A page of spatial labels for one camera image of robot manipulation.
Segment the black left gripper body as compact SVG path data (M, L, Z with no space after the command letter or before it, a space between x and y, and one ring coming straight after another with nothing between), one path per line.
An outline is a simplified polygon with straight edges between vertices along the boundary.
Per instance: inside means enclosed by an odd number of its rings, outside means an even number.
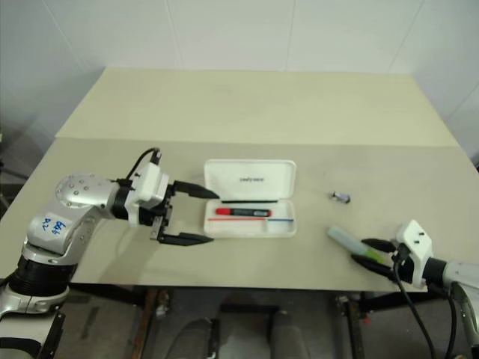
M175 184L168 184L162 202L151 209L143 206L139 210L139 223L150 227L150 240L157 242L175 242L176 236L166 233L173 206L171 199L175 195Z

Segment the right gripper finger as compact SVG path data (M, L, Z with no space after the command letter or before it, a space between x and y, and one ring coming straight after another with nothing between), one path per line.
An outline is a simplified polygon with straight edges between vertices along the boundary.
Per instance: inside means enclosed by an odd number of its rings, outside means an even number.
M367 270L388 278L390 281L396 281L392 267L378 263L376 260L358 254L351 254L351 258L360 266Z
M396 245L393 242L388 240L369 238L369 239L362 239L361 242L375 250L378 250L384 253L394 253L396 251Z

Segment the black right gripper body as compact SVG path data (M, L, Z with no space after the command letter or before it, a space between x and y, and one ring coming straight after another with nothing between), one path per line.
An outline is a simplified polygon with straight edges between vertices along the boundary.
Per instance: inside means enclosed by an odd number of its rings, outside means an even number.
M392 256L393 281L412 281L414 263L410 254L411 251L403 243L397 246Z

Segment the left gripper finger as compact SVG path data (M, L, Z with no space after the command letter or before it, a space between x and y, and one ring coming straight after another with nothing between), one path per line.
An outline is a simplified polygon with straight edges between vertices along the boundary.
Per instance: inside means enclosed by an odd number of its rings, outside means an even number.
M175 180L173 183L173 187L174 192L181 192L187 194L190 197L201 199L219 199L217 193L195 183Z
M209 242L212 242L213 238L208 236L202 236L193 233L179 233L177 235L171 235L163 233L159 238L158 242L165 245L176 245L176 246L193 246L193 245L202 245Z

